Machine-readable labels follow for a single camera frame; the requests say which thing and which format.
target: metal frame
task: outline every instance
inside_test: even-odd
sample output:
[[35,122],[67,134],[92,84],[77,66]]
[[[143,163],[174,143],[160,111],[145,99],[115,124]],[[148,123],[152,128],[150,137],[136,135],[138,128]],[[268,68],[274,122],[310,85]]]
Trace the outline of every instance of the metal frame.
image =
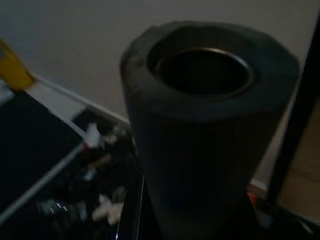
[[317,20],[311,45],[305,61],[300,85],[291,110],[282,147],[269,183],[267,203],[276,204],[277,197],[300,144],[319,95],[320,81],[320,18]]
[[43,177],[41,177],[34,185],[32,185],[26,192],[24,192],[17,200],[8,206],[2,213],[0,212],[0,226],[10,218],[16,211],[18,211],[24,204],[26,204],[36,193],[38,193],[47,183],[49,183],[58,173],[66,168],[72,162],[76,155],[84,148],[84,143],[81,142],[71,152],[62,158],[51,170],[49,170]]

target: white wall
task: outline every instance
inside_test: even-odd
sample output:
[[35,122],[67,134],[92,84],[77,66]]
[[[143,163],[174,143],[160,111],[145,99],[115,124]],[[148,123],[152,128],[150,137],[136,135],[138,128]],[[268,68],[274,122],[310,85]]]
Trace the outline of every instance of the white wall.
[[[147,27],[173,20],[245,25],[274,36],[302,64],[319,7],[320,0],[1,0],[0,37],[33,73],[126,117],[119,58]],[[265,184],[279,132],[256,174]]]

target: wooden floor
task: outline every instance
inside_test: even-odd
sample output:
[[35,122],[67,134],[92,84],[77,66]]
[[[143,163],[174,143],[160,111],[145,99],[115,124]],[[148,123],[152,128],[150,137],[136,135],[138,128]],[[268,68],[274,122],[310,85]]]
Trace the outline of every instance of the wooden floor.
[[277,203],[320,224],[320,99],[302,135]]

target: cylinder opening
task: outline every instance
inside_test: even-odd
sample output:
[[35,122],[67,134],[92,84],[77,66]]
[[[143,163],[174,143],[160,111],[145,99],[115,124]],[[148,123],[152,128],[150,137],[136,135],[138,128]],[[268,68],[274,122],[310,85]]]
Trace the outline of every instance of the cylinder opening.
[[230,97],[253,82],[250,65],[215,48],[191,48],[162,57],[153,74],[166,85],[198,96]]

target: black mat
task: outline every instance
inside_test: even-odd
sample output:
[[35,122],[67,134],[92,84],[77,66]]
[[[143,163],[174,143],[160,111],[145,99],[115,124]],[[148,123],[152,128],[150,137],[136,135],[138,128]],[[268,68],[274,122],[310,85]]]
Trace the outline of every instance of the black mat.
[[81,141],[26,93],[0,106],[0,213]]

